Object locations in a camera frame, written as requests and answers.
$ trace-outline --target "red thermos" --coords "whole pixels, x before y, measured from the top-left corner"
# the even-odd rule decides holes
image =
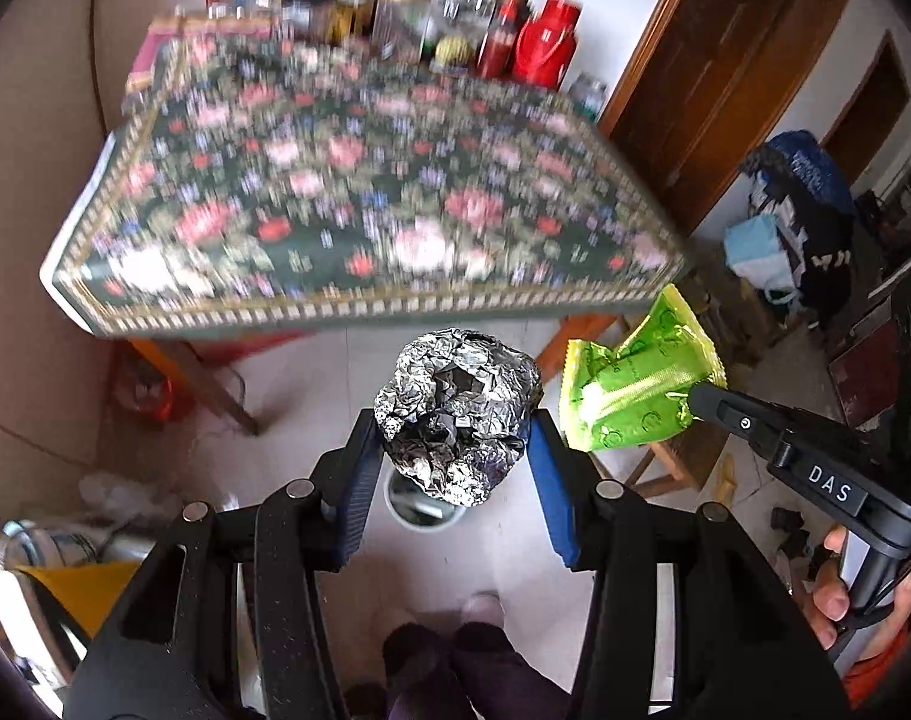
[[[582,6],[571,0],[546,0],[542,13],[526,22],[516,43],[512,76],[521,83],[558,89],[575,55],[575,23]]]

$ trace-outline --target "green snack package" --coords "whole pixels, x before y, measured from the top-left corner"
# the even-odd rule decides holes
[[[617,348],[569,341],[559,422],[569,446],[590,452],[660,442],[694,420],[692,385],[726,386],[711,339],[669,284]]]

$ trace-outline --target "human hand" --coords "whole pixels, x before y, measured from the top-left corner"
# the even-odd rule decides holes
[[[846,533],[846,529],[841,525],[832,528],[823,542],[826,549],[841,552]],[[815,578],[815,589],[812,594],[802,592],[799,595],[805,619],[808,620],[823,648],[828,650],[837,637],[832,621],[842,619],[849,610],[849,591],[838,576],[838,560],[826,560]],[[858,657],[860,661],[866,661],[885,652],[911,614],[911,573],[895,587],[894,604],[892,612],[879,623],[876,634]]]

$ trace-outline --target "floral tablecloth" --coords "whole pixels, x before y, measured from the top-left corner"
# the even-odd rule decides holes
[[[246,36],[166,43],[41,278],[99,335],[644,308],[684,269],[563,95]]]

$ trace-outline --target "aluminum foil ball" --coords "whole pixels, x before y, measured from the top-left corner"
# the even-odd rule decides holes
[[[473,330],[419,336],[375,396],[396,468],[457,506],[484,503],[525,452],[542,398],[538,365]]]

